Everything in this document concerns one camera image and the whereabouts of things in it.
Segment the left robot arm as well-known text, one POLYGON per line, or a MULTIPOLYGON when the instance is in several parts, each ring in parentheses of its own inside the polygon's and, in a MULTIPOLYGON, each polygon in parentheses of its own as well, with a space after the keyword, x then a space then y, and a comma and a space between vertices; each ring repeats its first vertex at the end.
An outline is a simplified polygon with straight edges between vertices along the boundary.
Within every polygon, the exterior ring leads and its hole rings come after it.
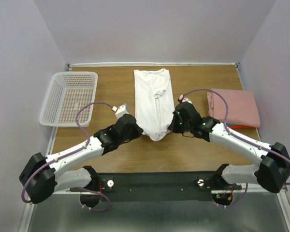
POLYGON ((117 122, 99 130, 87 140, 56 154, 30 157, 19 176, 23 185, 21 198, 25 203, 41 203, 62 189, 60 177, 71 174, 71 168, 92 158, 112 152, 124 143, 139 138, 143 129, 134 116, 124 114, 117 122))

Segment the white plastic basket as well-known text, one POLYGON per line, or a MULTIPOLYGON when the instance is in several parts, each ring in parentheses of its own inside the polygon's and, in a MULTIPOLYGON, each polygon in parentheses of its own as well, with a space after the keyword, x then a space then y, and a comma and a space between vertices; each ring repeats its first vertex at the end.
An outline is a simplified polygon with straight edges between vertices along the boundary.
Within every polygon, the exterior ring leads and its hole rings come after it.
POLYGON ((53 75, 41 109, 39 123, 43 126, 71 128, 78 122, 88 127, 93 106, 81 111, 94 102, 98 83, 95 72, 58 72, 53 75))

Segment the aluminium frame rail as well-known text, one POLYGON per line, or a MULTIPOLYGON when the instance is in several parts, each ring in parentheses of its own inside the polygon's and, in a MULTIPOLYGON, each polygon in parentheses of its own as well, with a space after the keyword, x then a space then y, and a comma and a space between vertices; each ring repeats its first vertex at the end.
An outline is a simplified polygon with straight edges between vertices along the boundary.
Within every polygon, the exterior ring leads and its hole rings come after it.
POLYGON ((111 202, 105 212, 80 205, 83 193, 63 190, 25 208, 21 232, 290 232, 284 191, 257 185, 234 190, 236 206, 211 201, 111 202))

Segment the white t shirt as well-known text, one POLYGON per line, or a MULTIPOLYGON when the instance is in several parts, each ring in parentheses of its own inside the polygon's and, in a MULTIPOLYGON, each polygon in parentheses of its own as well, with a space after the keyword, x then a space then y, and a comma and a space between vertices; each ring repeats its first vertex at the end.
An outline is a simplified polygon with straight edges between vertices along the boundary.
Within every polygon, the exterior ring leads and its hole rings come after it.
POLYGON ((169 70, 134 70, 135 117, 138 126, 152 141, 160 141, 170 131, 174 99, 169 70))

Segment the red folded t shirt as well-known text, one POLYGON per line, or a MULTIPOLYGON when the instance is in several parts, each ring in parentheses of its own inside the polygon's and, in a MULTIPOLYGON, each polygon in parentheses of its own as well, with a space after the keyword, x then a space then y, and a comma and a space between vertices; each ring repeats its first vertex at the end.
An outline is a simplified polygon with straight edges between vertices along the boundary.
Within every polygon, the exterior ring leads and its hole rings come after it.
POLYGON ((251 126, 243 126, 243 125, 232 125, 229 127, 231 129, 258 129, 256 127, 251 127, 251 126))

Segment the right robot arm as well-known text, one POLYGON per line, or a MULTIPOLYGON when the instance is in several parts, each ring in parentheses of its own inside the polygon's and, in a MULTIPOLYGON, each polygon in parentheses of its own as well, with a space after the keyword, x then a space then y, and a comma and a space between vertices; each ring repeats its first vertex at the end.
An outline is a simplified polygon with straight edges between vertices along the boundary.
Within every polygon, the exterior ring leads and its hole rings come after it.
POLYGON ((268 192, 279 193, 290 177, 290 157, 283 144, 263 143, 225 127, 210 116, 201 117, 189 101, 175 107, 169 130, 180 134, 189 132, 195 138, 223 145, 252 161, 251 165, 222 164, 210 178, 210 183, 219 188, 258 184, 268 192))

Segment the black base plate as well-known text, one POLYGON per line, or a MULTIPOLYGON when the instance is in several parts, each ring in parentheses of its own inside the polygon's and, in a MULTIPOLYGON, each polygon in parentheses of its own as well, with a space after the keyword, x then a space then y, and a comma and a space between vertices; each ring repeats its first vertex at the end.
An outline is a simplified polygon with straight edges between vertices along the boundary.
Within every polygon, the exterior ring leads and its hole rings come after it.
POLYGON ((213 171, 163 173, 99 173, 90 189, 111 202, 211 201, 213 191, 240 190, 239 185, 215 183, 213 171))

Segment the pink folded t shirt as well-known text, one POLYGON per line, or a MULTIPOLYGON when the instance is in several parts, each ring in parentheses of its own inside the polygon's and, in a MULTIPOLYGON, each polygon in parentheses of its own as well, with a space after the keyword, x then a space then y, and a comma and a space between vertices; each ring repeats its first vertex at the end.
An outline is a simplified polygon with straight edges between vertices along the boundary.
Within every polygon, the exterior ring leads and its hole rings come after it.
POLYGON ((209 115, 227 123, 260 128, 260 117, 252 91, 211 89, 207 92, 209 115))

